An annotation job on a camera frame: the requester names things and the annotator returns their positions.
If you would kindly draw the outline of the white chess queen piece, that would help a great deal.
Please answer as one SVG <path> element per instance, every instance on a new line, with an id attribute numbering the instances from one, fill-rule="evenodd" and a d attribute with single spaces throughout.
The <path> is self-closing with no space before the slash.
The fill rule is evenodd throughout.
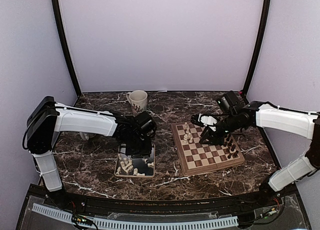
<path id="1" fill-rule="evenodd" d="M 188 144 L 189 143 L 189 139 L 185 139 L 185 136 L 183 136 L 183 143 L 184 144 Z"/>

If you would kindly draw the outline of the wooden chessboard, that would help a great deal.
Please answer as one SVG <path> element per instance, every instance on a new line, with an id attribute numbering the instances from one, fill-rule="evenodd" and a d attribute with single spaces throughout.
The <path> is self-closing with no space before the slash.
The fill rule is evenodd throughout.
<path id="1" fill-rule="evenodd" d="M 233 138 L 237 150 L 238 157 L 235 159 L 227 159 L 223 145 L 207 145 L 200 144 L 203 127 L 188 123 L 190 129 L 189 138 L 193 138 L 193 143 L 184 144 L 183 138 L 186 134 L 184 123 L 173 123 L 171 131 L 175 146 L 177 147 L 177 154 L 181 163 L 181 168 L 184 176 L 198 175 L 203 173 L 210 173 L 213 171 L 234 167 L 245 162 L 245 158 L 241 150 Z"/>

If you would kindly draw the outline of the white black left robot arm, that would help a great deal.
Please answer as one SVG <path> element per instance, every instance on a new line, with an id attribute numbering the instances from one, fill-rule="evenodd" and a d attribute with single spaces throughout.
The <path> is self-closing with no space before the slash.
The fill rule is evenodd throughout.
<path id="1" fill-rule="evenodd" d="M 67 106 L 46 96 L 26 122 L 22 147 L 32 156 L 44 181 L 51 201 L 60 208 L 71 203 L 61 180 L 53 155 L 53 138 L 62 132 L 84 136 L 114 138 L 125 146 L 125 154 L 134 158 L 149 156 L 157 125 L 150 114 L 143 111 L 136 116 L 115 111 L 95 111 Z"/>

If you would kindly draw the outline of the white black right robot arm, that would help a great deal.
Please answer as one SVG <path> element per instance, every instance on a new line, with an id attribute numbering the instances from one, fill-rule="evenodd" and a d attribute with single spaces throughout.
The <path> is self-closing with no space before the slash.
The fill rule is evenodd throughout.
<path id="1" fill-rule="evenodd" d="M 320 114 L 275 105 L 269 101 L 242 100 L 234 91 L 216 100 L 220 114 L 198 113 L 193 124 L 204 127 L 201 144 L 223 145 L 225 138 L 237 130 L 258 128 L 263 134 L 279 133 L 280 140 L 295 135 L 309 141 L 301 153 L 293 152 L 291 162 L 270 174 L 259 186 L 255 202 L 267 206 L 277 193 L 320 170 Z"/>

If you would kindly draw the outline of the dark chess pieces row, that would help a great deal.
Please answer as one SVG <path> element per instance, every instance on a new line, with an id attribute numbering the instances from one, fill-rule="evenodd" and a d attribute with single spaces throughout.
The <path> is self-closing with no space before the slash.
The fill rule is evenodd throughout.
<path id="1" fill-rule="evenodd" d="M 237 150 L 236 143 L 234 139 L 228 135 L 223 143 L 224 151 L 227 156 L 227 159 L 235 159 L 239 156 L 239 151 Z"/>

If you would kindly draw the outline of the white floral ceramic mug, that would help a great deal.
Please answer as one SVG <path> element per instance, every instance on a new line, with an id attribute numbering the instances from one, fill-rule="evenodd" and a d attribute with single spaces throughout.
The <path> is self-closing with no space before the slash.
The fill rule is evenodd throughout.
<path id="1" fill-rule="evenodd" d="M 126 98 L 134 115 L 138 115 L 148 108 L 148 94 L 143 90 L 127 92 Z"/>

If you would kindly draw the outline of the white mug orange interior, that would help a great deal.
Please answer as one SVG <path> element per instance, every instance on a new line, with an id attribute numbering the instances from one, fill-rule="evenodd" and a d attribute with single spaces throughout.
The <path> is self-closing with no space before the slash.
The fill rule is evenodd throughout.
<path id="1" fill-rule="evenodd" d="M 96 136 L 96 134 L 94 134 L 94 133 L 80 132 L 79 134 L 80 134 L 81 139 L 86 140 L 86 141 L 88 141 Z"/>

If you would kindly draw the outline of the right black frame post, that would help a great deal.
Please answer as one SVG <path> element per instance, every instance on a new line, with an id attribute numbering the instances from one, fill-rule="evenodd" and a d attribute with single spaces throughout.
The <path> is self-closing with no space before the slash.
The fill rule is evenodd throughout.
<path id="1" fill-rule="evenodd" d="M 263 0 L 263 5 L 262 5 L 262 10 L 261 10 L 261 16 L 260 16 L 260 21 L 259 21 L 259 27 L 258 27 L 258 32 L 256 36 L 256 41 L 252 53 L 252 58 L 250 61 L 250 65 L 248 68 L 247 76 L 244 82 L 244 86 L 242 89 L 242 96 L 244 98 L 247 97 L 247 94 L 249 92 L 255 69 L 258 63 L 261 47 L 263 44 L 263 39 L 265 35 L 265 30 L 267 26 L 267 21 L 268 21 L 268 15 L 269 15 L 269 10 L 270 10 L 270 5 L 271 5 L 271 0 Z"/>

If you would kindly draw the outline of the black frame post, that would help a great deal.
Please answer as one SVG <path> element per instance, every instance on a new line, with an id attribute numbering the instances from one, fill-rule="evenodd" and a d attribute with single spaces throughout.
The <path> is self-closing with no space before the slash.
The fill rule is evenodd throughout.
<path id="1" fill-rule="evenodd" d="M 263 44 L 263 39 L 265 35 L 265 30 L 267 26 L 267 21 L 268 21 L 268 15 L 269 15 L 269 10 L 270 10 L 270 5 L 271 5 L 271 0 L 263 0 L 263 5 L 262 5 L 262 10 L 261 10 L 261 16 L 260 16 L 260 21 L 259 21 L 259 27 L 258 27 L 258 32 L 256 36 L 256 41 L 252 53 L 252 58 L 250 61 L 250 65 L 248 68 L 247 76 L 244 82 L 244 86 L 242 89 L 242 96 L 244 98 L 247 97 L 247 94 L 249 92 L 255 69 L 258 63 L 261 47 Z"/>
<path id="2" fill-rule="evenodd" d="M 61 14 L 61 9 L 60 9 L 60 4 L 59 0 L 51 0 L 52 4 L 52 9 L 53 9 L 53 14 L 54 14 L 54 19 L 55 19 L 55 24 L 56 24 L 56 29 L 60 41 L 60 45 L 62 48 L 64 60 L 67 66 L 67 70 L 72 82 L 72 86 L 74 88 L 74 91 L 76 93 L 76 96 L 79 97 L 82 94 L 79 81 L 76 76 L 76 71 L 72 62 L 71 54 L 69 51 L 69 46 L 67 43 L 67 37 L 64 29 L 64 24 L 63 24 L 63 19 L 62 19 L 62 14 Z"/>

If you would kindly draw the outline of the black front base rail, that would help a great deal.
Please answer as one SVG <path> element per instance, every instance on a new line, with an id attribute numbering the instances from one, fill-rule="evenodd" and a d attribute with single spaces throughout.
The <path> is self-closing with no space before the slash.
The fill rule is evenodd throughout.
<path id="1" fill-rule="evenodd" d="M 146 214 L 146 215 L 173 215 L 173 214 L 192 214 L 217 211 L 221 214 L 253 214 L 255 210 L 263 207 L 271 207 L 277 204 L 275 200 L 268 200 L 265 206 L 259 205 L 256 201 L 259 193 L 251 192 L 241 195 L 193 199 L 193 200 L 125 200 L 109 198 L 103 194 L 94 193 L 76 194 L 67 191 L 68 199 L 75 203 L 77 213 L 84 213 L 89 216 L 94 214 L 107 215 L 107 213 L 129 213 L 129 214 Z M 19 214 L 19 220 L 23 221 L 24 216 L 31 211 L 32 200 L 39 200 L 49 206 L 57 207 L 46 198 L 47 191 L 43 186 L 31 184 L 24 198 L 24 202 Z M 285 201 L 285 208 L 282 213 L 290 216 L 302 216 L 306 213 L 300 194 L 296 186 L 289 187 L 286 194 L 280 193 L 280 197 Z"/>

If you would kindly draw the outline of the left black frame post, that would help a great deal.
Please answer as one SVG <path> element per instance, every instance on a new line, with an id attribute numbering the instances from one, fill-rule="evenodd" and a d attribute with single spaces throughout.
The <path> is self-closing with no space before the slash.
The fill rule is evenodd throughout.
<path id="1" fill-rule="evenodd" d="M 74 88 L 74 91 L 76 93 L 76 96 L 79 97 L 82 94 L 79 81 L 76 76 L 76 71 L 72 62 L 71 54 L 69 51 L 69 46 L 67 43 L 67 37 L 64 29 L 64 24 L 63 24 L 63 19 L 62 19 L 62 14 L 61 14 L 61 9 L 60 9 L 60 4 L 59 0 L 51 0 L 52 4 L 52 9 L 53 9 L 53 14 L 54 14 L 54 19 L 55 19 L 55 24 L 56 24 L 56 29 L 60 41 L 60 45 L 62 48 L 64 60 L 67 66 L 67 70 L 72 82 L 72 86 Z"/>

